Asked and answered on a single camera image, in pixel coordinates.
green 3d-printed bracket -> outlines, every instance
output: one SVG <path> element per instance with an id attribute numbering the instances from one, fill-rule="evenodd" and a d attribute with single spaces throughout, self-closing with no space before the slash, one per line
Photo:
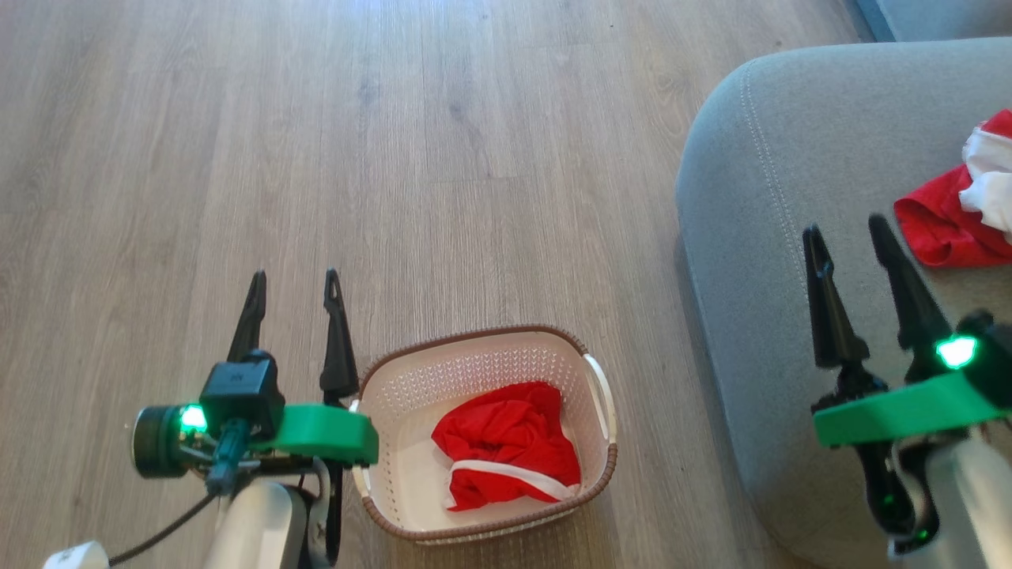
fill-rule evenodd
<path id="1" fill-rule="evenodd" d="M 897 440 L 999 419 L 1012 410 L 995 407 L 952 372 L 926 382 L 865 397 L 813 417 L 823 446 Z"/>
<path id="2" fill-rule="evenodd" d="M 380 460 L 380 435 L 365 415 L 321 404 L 285 405 L 277 436 L 251 443 L 250 449 L 374 465 Z"/>

laundry basket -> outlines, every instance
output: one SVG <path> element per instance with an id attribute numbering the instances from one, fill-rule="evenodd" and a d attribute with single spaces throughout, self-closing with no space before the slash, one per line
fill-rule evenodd
<path id="1" fill-rule="evenodd" d="M 522 497 L 447 511 L 450 460 L 432 441 L 432 429 L 465 401 L 530 381 L 562 392 L 563 432 L 580 460 L 580 490 L 556 503 Z M 351 408 L 380 432 L 378 463 L 353 471 L 366 511 L 384 530 L 422 544 L 482 540 L 562 517 L 604 490 L 618 455 L 601 367 L 573 336 L 546 326 L 484 330 L 392 353 L 365 375 Z"/>

sofa cushion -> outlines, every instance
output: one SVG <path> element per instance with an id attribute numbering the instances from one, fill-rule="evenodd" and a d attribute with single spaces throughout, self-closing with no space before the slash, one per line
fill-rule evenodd
<path id="1" fill-rule="evenodd" d="M 689 134 L 679 225 L 739 474 L 772 535 L 821 565 L 883 567 L 886 546 L 856 457 L 813 432 L 835 374 L 813 361 L 802 230 L 822 228 L 867 367 L 899 387 L 910 358 L 867 217 L 893 219 L 1012 105 L 1012 76 L 994 73 L 1010 58 L 1012 37 L 777 54 L 729 76 Z M 925 276 L 950 320 L 981 306 L 1012 320 L 1012 267 Z"/>

red cloth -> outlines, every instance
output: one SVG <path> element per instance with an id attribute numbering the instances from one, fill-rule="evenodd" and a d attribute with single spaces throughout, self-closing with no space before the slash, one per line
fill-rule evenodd
<path id="1" fill-rule="evenodd" d="M 453 462 L 490 461 L 544 474 L 573 486 L 580 483 L 580 464 L 563 434 L 562 394 L 544 382 L 516 384 L 479 396 L 453 409 L 432 431 L 432 440 Z M 489 502 L 530 496 L 558 499 L 516 478 L 455 470 L 449 484 L 460 511 Z"/>
<path id="2" fill-rule="evenodd" d="M 1012 138 L 1012 111 L 1003 109 L 981 127 Z M 1002 232 L 981 223 L 980 212 L 963 212 L 959 192 L 973 179 L 962 164 L 915 189 L 894 205 L 900 229 L 917 260 L 928 266 L 988 266 L 1012 262 Z"/>

laminate flooring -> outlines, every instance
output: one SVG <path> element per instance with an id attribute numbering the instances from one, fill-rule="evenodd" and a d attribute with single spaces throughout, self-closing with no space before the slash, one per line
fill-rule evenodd
<path id="1" fill-rule="evenodd" d="M 738 484 L 673 201 L 735 67 L 857 42 L 844 0 L 0 0 L 0 551 L 118 553 L 200 495 L 131 426 L 193 399 L 249 278 L 318 400 L 324 271 L 359 367 L 565 327 L 611 381 L 618 468 L 575 514 L 425 548 L 348 484 L 339 567 L 807 567 Z M 213 508 L 131 567 L 200 567 Z"/>

